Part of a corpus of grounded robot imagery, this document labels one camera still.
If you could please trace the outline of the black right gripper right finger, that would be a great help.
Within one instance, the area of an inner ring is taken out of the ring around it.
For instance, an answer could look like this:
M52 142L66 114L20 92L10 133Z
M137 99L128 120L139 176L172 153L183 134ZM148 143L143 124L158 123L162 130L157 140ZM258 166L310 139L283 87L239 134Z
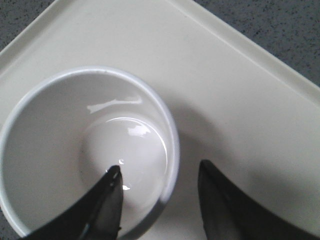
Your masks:
M199 163L201 218L209 240L317 240L276 216L233 184L210 160Z

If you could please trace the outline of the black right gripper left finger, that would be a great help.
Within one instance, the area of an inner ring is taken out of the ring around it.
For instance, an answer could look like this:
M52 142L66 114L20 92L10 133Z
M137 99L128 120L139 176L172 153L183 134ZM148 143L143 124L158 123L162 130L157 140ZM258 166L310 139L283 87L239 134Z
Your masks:
M121 229L123 178L114 165L75 204L25 240L116 240Z

